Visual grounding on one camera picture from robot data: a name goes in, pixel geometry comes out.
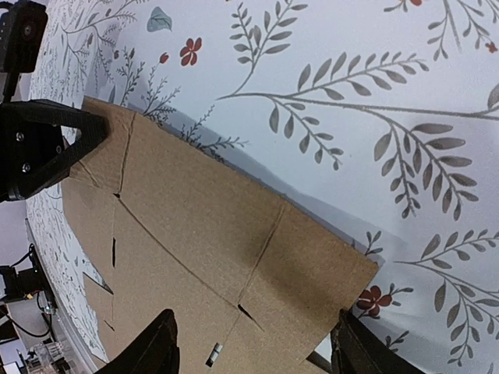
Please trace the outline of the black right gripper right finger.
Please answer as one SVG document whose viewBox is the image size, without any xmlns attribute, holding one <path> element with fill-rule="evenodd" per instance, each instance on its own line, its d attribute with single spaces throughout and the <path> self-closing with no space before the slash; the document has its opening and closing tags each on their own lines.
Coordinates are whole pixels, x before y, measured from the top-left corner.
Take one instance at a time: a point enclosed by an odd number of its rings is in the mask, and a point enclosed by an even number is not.
<svg viewBox="0 0 499 374">
<path fill-rule="evenodd" d="M 331 331 L 331 346 L 332 373 L 422 373 L 387 348 L 349 310 L 339 312 L 338 324 Z"/>
</svg>

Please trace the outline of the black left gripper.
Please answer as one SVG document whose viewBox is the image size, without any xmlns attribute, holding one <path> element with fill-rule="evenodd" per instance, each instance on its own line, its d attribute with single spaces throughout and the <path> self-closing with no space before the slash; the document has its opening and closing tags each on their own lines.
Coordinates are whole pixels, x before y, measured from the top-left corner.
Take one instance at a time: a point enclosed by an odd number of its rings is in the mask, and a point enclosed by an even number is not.
<svg viewBox="0 0 499 374">
<path fill-rule="evenodd" d="M 48 100 L 14 101 L 19 76 L 35 70 L 46 6 L 1 1 L 1 200 L 29 199 L 69 176 L 108 136 L 108 121 Z"/>
</svg>

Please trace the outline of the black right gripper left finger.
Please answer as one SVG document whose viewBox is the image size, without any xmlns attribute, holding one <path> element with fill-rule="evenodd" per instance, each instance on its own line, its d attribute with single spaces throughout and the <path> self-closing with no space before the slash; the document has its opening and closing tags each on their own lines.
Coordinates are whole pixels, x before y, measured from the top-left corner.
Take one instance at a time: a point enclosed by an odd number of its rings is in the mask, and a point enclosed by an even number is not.
<svg viewBox="0 0 499 374">
<path fill-rule="evenodd" d="M 164 309 L 122 353 L 97 374 L 178 374 L 180 350 L 175 313 Z"/>
</svg>

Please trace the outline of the brown cardboard box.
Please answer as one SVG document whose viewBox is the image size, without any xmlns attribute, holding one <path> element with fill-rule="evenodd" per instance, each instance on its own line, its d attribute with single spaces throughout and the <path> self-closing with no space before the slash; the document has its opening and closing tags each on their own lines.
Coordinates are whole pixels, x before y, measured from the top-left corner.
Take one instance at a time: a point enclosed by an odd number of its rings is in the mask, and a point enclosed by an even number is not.
<svg viewBox="0 0 499 374">
<path fill-rule="evenodd" d="M 300 209 L 142 115 L 92 98 L 109 137 L 62 183 L 107 359 L 164 309 L 183 373 L 312 373 L 309 354 L 377 272 Z"/>
</svg>

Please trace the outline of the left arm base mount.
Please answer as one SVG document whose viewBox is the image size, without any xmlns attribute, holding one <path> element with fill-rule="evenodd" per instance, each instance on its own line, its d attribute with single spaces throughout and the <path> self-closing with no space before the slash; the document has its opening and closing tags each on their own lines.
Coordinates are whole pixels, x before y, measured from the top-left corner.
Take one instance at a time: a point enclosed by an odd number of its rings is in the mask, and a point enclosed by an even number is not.
<svg viewBox="0 0 499 374">
<path fill-rule="evenodd" d="M 34 333 L 15 321 L 7 312 L 1 310 L 1 318 L 7 319 L 17 331 L 33 338 L 53 339 L 51 309 L 45 300 L 48 290 L 41 269 L 37 265 L 32 246 L 17 262 L 12 265 L 1 265 L 1 305 L 24 302 L 32 298 L 37 303 L 47 330 L 44 333 Z"/>
</svg>

